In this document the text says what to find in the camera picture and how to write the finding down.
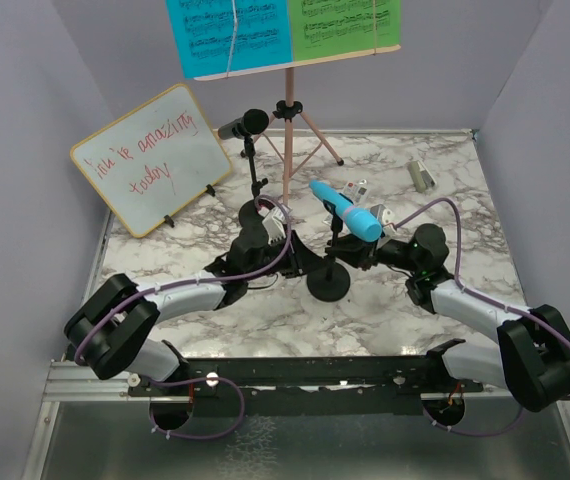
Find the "black mic stand front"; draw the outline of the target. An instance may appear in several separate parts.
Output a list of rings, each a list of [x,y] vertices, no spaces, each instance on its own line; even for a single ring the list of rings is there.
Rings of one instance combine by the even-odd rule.
[[[336,246],[344,223],[336,213],[336,206],[333,203],[326,200],[322,203],[332,217],[332,238],[326,248],[323,266],[307,275],[306,285],[314,298],[323,302],[336,302],[346,296],[351,284],[348,271],[336,263],[336,255],[330,251]]]

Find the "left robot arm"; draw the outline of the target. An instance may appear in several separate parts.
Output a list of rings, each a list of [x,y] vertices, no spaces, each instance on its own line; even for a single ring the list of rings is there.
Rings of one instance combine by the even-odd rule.
[[[64,327],[64,335],[101,380],[128,372],[151,379],[171,395],[185,385],[187,361],[167,341],[149,338],[156,324],[185,314],[216,311],[241,299],[249,282],[319,269],[323,259],[295,231],[272,240],[264,226],[243,228],[230,250],[191,277],[145,288],[125,274],[111,276]]]

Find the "blue toy microphone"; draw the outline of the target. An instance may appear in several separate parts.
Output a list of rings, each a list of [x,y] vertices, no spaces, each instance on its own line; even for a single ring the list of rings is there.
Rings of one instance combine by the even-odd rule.
[[[375,242],[381,237],[383,227],[368,210],[355,206],[349,199],[321,181],[311,180],[309,188],[326,209],[337,215],[357,238],[364,242]]]

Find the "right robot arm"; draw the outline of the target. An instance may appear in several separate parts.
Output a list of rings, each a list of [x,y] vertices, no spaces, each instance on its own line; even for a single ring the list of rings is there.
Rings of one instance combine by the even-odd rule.
[[[449,249],[440,227],[423,224],[407,242],[365,242],[348,234],[326,251],[354,268],[384,265],[404,271],[416,306],[493,342],[492,347],[461,342],[445,348],[424,367],[432,389],[446,391],[459,379],[473,380],[508,390],[530,412],[570,398],[570,332],[560,312],[549,305],[512,307],[460,286],[445,267]]]

